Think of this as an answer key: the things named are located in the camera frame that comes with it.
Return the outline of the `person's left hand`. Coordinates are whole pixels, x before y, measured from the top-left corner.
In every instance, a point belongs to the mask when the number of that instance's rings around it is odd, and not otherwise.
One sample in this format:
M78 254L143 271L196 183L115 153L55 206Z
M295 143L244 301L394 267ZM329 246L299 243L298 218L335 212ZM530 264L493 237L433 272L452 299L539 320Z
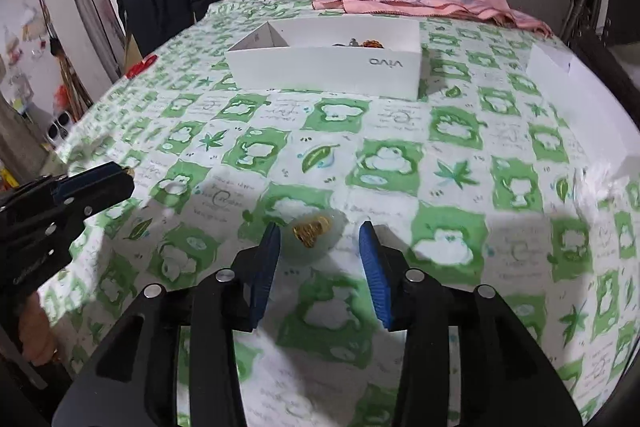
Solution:
M41 366L53 359L56 339L37 293L30 295L24 303L18 320L18 337L27 362Z

